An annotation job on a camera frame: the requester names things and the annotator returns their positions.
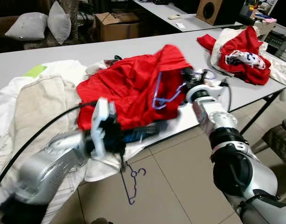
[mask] cardboard box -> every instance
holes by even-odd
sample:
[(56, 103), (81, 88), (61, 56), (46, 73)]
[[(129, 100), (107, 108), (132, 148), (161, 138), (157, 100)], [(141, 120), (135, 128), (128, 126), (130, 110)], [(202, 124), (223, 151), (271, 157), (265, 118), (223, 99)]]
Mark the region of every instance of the cardboard box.
[(95, 14), (98, 41), (116, 41), (140, 36), (139, 18), (133, 13)]

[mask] white table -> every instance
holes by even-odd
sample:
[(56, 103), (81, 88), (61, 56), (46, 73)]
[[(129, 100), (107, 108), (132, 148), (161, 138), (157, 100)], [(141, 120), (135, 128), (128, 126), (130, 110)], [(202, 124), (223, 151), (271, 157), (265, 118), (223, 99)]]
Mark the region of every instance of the white table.
[[(141, 54), (153, 54), (169, 43), (176, 45), (195, 69), (211, 68), (210, 54), (198, 44), (196, 38), (204, 34), (210, 34), (217, 38), (220, 32), (220, 29), (211, 29), (121, 41), (2, 53), (0, 54), (0, 89), (6, 86), (15, 76), (22, 76), (38, 64), (73, 59), (79, 60), (83, 65), (88, 66), (102, 59), (111, 59), (114, 55), (125, 58)], [(285, 88), (284, 85), (273, 79), (269, 79), (266, 85), (259, 86), (247, 84), (238, 78), (229, 78), (229, 84), (232, 89), (232, 111), (271, 94), (279, 93)], [(227, 91), (225, 91), (225, 97), (228, 99)], [(148, 146), (196, 125), (198, 125), (198, 122), (195, 114), (191, 105), (187, 104), (185, 107), (180, 108), (179, 116), (176, 119), (169, 120), (168, 126), (164, 131), (161, 131), (159, 136), (150, 138), (144, 144)]]
[[(170, 25), (174, 26), (181, 32), (187, 31), (197, 31), (197, 30), (204, 30), (204, 29), (214, 29), (214, 28), (223, 28), (223, 27), (235, 27), (241, 26), (242, 24), (239, 22), (235, 22), (234, 24), (227, 24), (227, 25), (210, 25), (203, 20), (200, 20), (196, 17), (196, 14), (187, 14), (186, 12), (182, 11), (181, 9), (175, 7), (173, 4), (169, 5), (156, 5), (152, 2), (139, 2), (138, 0), (133, 0), (138, 5), (142, 6), (146, 10), (150, 11), (160, 19), (164, 20), (165, 22), (169, 23)], [(176, 20), (169, 20), (169, 15), (176, 15), (179, 14), (181, 16), (180, 19)], [(185, 28), (179, 28), (176, 23), (181, 22)]]

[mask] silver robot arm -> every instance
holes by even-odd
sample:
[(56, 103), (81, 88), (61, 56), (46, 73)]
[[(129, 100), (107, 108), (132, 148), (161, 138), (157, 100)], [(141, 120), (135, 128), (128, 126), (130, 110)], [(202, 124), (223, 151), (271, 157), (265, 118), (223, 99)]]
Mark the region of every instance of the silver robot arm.
[(239, 134), (235, 117), (216, 100), (221, 87), (204, 85), (204, 77), (190, 71), (186, 81), (186, 99), (211, 143), (216, 187), (244, 224), (286, 224), (286, 204), (276, 197), (277, 178)]
[(114, 104), (100, 98), (93, 120), (91, 131), (59, 134), (23, 164), (15, 193), (1, 205), (3, 224), (40, 224), (71, 168), (83, 166), (92, 156), (124, 154), (126, 144)]

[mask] white pillow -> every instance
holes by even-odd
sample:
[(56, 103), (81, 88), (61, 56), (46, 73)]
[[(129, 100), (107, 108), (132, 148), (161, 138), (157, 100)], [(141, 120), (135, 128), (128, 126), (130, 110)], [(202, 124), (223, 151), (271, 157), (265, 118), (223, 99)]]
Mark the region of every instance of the white pillow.
[(72, 22), (70, 21), (70, 16), (65, 14), (57, 1), (54, 2), (50, 9), (48, 27), (56, 41), (61, 45), (69, 37)]
[(5, 36), (19, 41), (37, 41), (44, 39), (44, 30), (48, 16), (42, 13), (22, 14)]

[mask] brown speaker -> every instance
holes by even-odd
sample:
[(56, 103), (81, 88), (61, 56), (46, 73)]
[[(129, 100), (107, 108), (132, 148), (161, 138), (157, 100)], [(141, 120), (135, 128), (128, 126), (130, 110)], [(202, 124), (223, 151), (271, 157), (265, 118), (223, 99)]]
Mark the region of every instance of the brown speaker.
[(201, 0), (196, 17), (212, 25), (235, 23), (245, 0)]

